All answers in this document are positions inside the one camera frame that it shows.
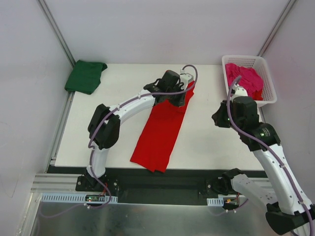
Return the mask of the red t shirt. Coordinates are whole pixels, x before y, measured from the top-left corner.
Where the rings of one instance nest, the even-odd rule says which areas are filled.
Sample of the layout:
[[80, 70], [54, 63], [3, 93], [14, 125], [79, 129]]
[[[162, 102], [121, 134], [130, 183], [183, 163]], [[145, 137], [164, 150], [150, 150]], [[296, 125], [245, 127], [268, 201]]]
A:
[[151, 172], [166, 171], [193, 95], [192, 89], [186, 93], [185, 105], [182, 107], [175, 107], [169, 101], [164, 101], [152, 108], [130, 162]]

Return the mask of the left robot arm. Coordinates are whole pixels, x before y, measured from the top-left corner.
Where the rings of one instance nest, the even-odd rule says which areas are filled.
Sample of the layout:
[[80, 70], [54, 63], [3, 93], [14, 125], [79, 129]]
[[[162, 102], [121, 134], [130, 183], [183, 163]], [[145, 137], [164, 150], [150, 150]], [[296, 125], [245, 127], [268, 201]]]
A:
[[92, 150], [87, 166], [89, 188], [93, 191], [103, 188], [105, 162], [110, 148], [119, 139], [121, 124], [139, 112], [164, 101], [168, 101], [174, 107], [184, 106], [190, 83], [194, 83], [194, 76], [183, 69], [180, 74], [167, 70], [162, 78], [145, 85], [129, 100], [109, 107], [104, 104], [97, 106], [88, 126], [90, 138], [88, 147]]

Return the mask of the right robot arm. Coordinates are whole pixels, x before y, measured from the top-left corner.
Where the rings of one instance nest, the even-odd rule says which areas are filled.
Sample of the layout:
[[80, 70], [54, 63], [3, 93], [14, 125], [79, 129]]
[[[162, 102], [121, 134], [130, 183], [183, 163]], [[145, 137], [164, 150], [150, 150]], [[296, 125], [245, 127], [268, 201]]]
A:
[[267, 223], [278, 235], [313, 236], [315, 205], [296, 180], [274, 127], [259, 120], [256, 102], [247, 96], [223, 100], [212, 119], [215, 126], [238, 133], [262, 165], [274, 193], [268, 193], [237, 168], [224, 172], [212, 189], [222, 195], [244, 195], [265, 211]]

